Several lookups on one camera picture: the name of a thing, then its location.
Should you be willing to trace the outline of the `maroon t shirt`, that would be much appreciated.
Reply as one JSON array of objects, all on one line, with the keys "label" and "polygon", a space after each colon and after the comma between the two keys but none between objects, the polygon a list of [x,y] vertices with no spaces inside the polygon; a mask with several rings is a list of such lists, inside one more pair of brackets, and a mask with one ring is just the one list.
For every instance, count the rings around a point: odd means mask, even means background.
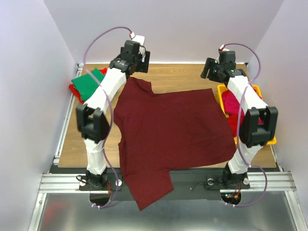
[{"label": "maroon t shirt", "polygon": [[170,171],[229,161],[233,132],[211,89],[154,93],[131,77],[114,109],[120,169],[139,210],[170,193]]}]

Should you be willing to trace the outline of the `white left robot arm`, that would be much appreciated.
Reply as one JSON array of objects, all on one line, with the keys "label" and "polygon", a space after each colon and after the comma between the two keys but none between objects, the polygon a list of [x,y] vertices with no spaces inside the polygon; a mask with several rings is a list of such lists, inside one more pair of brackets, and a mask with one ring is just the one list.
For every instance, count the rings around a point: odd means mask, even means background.
[{"label": "white left robot arm", "polygon": [[120,54],[113,59],[104,79],[92,96],[76,107],[77,129],[87,151],[87,170],[77,176],[81,191],[100,191],[107,188],[107,161],[104,145],[112,127],[106,111],[119,88],[135,72],[147,73],[150,52],[144,47],[145,37],[136,35],[126,40]]}]

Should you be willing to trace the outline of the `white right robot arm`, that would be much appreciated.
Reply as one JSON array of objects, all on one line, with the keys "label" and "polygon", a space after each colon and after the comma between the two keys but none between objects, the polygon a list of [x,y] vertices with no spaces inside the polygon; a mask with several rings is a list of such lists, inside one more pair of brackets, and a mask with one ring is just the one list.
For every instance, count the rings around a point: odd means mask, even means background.
[{"label": "white right robot arm", "polygon": [[221,176],[222,184],[232,188],[248,183],[247,171],[255,155],[274,139],[278,109],[268,106],[255,92],[245,72],[236,67],[234,51],[218,50],[217,59],[207,58],[201,78],[223,83],[240,104],[237,126],[237,150],[226,164]]}]

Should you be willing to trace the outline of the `yellow plastic tray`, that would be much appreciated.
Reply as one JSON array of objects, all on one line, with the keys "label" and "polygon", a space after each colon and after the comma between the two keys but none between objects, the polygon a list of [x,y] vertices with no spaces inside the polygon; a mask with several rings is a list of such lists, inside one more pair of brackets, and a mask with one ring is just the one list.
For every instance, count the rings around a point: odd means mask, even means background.
[{"label": "yellow plastic tray", "polygon": [[[260,88],[258,85],[252,85],[254,91],[257,93],[257,95],[260,97],[261,100],[263,100]],[[238,120],[238,113],[239,113],[239,106],[240,103],[237,101],[235,96],[232,94],[230,90],[226,88],[225,85],[221,84],[218,85],[218,99],[219,99],[219,104],[224,112],[227,121],[229,123],[229,126],[233,132],[233,137],[235,144],[237,144],[237,120]],[[267,142],[266,145],[274,145],[277,143],[277,139],[274,136],[272,140]]]}]

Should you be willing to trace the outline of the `magenta t shirt in tray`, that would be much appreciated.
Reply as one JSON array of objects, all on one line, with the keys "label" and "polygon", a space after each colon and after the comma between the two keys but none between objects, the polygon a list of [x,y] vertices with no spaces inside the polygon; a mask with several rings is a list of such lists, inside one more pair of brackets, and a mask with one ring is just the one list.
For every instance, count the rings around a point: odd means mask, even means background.
[{"label": "magenta t shirt in tray", "polygon": [[240,104],[237,101],[236,97],[233,95],[233,93],[227,90],[223,92],[221,96],[225,113],[227,113],[228,115],[238,115]]}]

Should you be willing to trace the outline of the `green folded t shirt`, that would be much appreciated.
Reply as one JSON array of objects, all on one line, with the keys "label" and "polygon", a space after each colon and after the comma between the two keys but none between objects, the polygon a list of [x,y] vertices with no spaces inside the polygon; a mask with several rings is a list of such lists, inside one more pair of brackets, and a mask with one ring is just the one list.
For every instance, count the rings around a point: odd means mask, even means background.
[{"label": "green folded t shirt", "polygon": [[74,89],[79,93],[82,102],[87,101],[99,86],[89,74],[82,75],[71,81]]}]

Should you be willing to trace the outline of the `red t shirt in tray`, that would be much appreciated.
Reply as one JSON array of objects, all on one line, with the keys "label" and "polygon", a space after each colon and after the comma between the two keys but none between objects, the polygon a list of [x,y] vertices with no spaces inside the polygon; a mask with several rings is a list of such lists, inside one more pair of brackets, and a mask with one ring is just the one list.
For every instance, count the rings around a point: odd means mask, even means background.
[{"label": "red t shirt in tray", "polygon": [[[242,124],[244,119],[244,114],[241,114],[241,120],[240,120],[240,125]],[[229,117],[227,117],[227,121],[229,123],[229,126],[232,130],[233,137],[235,138],[237,136],[237,122],[238,122],[238,115],[236,114],[231,114]],[[263,124],[263,120],[260,118],[258,119],[258,124]]]}]

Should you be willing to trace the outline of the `red folded t shirt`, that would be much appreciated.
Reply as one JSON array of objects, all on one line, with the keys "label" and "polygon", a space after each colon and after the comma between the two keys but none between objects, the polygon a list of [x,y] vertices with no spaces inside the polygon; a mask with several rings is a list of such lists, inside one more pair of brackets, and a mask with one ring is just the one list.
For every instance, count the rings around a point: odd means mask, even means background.
[{"label": "red folded t shirt", "polygon": [[[97,69],[95,68],[92,71],[92,74],[99,80],[99,82],[101,83],[102,80],[104,79],[105,75],[107,73],[107,68],[104,69]],[[71,90],[72,94],[77,97],[77,99],[79,100],[80,103],[84,103],[80,100],[80,95],[79,93],[74,89],[73,84],[69,85],[69,89]]]}]

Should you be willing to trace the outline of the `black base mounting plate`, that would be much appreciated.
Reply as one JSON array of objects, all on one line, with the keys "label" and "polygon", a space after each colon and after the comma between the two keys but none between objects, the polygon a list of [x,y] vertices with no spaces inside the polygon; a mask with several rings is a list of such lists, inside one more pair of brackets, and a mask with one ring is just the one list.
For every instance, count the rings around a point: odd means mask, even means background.
[{"label": "black base mounting plate", "polygon": [[[118,186],[115,175],[111,169],[107,170],[107,181],[111,184],[111,192],[114,193],[116,188],[116,201],[133,200],[133,196],[128,188],[124,177],[120,173],[120,169],[115,169],[121,182]],[[81,186],[88,186],[91,189],[102,190],[108,186],[92,186],[86,183],[85,168],[59,168],[54,165],[51,167],[49,174],[76,174],[76,179],[81,182]],[[241,190],[241,186],[235,184],[232,186],[224,186],[222,183],[221,168],[193,168],[188,170],[170,171],[171,183],[174,189],[163,197],[165,200],[190,200],[190,199],[207,199],[219,200],[222,193],[237,193]]]}]

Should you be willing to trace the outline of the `aluminium frame rail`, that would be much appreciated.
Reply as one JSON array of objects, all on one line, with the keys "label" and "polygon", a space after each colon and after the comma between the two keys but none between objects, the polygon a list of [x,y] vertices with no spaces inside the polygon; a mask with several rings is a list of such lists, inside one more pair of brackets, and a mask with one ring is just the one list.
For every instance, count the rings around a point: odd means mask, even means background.
[{"label": "aluminium frame rail", "polygon": [[[107,194],[107,188],[102,190],[91,189],[88,186],[81,186],[76,179],[76,174],[44,174],[42,176],[39,193],[91,193]],[[296,185],[290,172],[249,172],[249,184],[242,185],[242,192],[280,192],[296,191]]]}]

